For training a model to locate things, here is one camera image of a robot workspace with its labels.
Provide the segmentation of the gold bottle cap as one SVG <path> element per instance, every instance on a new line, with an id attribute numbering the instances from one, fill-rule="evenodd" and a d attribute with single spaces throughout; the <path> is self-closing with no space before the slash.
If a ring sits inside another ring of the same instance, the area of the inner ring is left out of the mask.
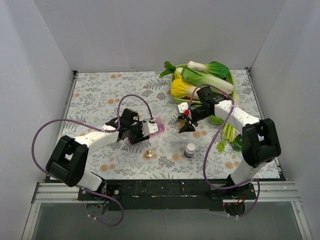
<path id="1" fill-rule="evenodd" d="M 150 150 L 150 149 L 148 149 L 148 150 L 145 152 L 145 156 L 146 156 L 147 158 L 151 158 L 151 157 L 153 156 L 153 151 Z"/>

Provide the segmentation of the clear bottle of yellow pills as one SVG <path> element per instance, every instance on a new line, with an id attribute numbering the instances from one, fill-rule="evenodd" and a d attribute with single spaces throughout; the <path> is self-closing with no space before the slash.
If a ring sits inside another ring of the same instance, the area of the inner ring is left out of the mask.
<path id="1" fill-rule="evenodd" d="M 185 119 L 177 119 L 176 122 L 177 122 L 177 127 L 180 130 L 185 126 L 186 120 Z"/>

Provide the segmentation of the pink weekly pill organizer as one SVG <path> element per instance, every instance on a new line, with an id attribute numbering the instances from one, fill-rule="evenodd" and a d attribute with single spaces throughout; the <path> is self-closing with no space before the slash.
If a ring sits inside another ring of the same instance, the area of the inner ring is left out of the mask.
<path id="1" fill-rule="evenodd" d="M 157 124 L 158 131 L 155 133 L 151 133 L 149 135 L 150 138 L 154 138 L 156 136 L 159 136 L 160 134 L 162 134 L 165 131 L 165 124 L 163 123 L 160 116 L 158 116 L 154 119 L 154 123 Z"/>

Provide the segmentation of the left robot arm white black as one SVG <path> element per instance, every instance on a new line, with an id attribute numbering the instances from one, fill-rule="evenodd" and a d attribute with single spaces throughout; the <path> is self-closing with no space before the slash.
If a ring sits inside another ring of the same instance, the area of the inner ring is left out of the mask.
<path id="1" fill-rule="evenodd" d="M 119 119 L 113 118 L 100 131 L 92 131 L 82 136 L 62 136 L 45 170 L 55 179 L 69 187 L 89 189 L 95 200 L 106 196 L 103 178 L 86 170 L 87 158 L 105 146 L 127 139 L 130 144 L 148 140 L 151 134 L 158 132 L 153 119 L 140 120 L 137 112 L 126 108 Z"/>

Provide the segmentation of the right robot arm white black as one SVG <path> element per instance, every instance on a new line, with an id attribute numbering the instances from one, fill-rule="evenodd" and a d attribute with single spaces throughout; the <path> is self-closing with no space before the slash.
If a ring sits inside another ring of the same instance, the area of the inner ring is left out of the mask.
<path id="1" fill-rule="evenodd" d="M 185 120 L 181 133 L 193 132 L 198 121 L 215 116 L 230 124 L 242 136 L 242 160 L 227 177 L 226 185 L 209 184 L 211 188 L 237 199 L 243 195 L 256 173 L 281 154 L 275 123 L 270 118 L 260 119 L 248 114 L 235 105 L 230 95 L 218 95 L 209 86 L 201 84 L 194 92 L 200 100 L 198 107 L 191 108 L 192 102 L 177 105 L 178 119 Z"/>

